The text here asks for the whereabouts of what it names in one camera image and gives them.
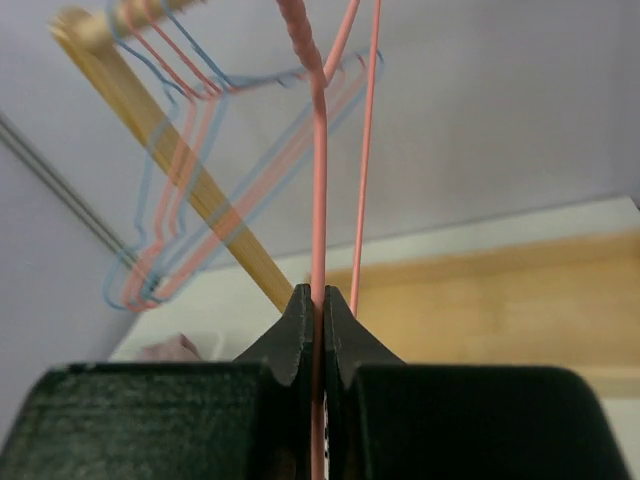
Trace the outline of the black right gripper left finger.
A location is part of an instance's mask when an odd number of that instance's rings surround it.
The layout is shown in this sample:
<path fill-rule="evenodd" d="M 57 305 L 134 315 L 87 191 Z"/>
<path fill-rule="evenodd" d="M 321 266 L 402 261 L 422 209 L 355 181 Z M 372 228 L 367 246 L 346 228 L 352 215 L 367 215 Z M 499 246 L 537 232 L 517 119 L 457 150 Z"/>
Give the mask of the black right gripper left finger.
<path fill-rule="evenodd" d="M 299 284 L 279 320 L 234 360 L 260 367 L 251 479 L 311 477 L 313 320 L 310 286 Z"/>

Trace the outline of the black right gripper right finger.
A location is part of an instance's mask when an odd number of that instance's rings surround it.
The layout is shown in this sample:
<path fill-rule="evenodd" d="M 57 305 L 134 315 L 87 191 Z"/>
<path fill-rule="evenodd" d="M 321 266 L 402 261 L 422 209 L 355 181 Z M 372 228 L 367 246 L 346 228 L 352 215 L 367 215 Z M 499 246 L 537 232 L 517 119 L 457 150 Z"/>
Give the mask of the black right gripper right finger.
<path fill-rule="evenodd" d="M 361 407 L 355 376 L 362 365 L 404 362 L 353 315 L 340 290 L 325 288 L 324 374 L 328 399 L 330 479 L 363 479 Z"/>

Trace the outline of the black white striped tank top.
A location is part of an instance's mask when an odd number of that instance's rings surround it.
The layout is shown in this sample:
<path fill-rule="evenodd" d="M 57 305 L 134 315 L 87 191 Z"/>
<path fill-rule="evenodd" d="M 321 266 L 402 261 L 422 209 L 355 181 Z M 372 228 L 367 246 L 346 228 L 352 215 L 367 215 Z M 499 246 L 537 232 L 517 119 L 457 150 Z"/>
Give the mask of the black white striped tank top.
<path fill-rule="evenodd" d="M 324 463 L 325 469 L 328 469 L 329 465 L 329 418 L 328 418 L 328 399 L 326 391 L 323 397 L 323 455 L 324 455 Z"/>

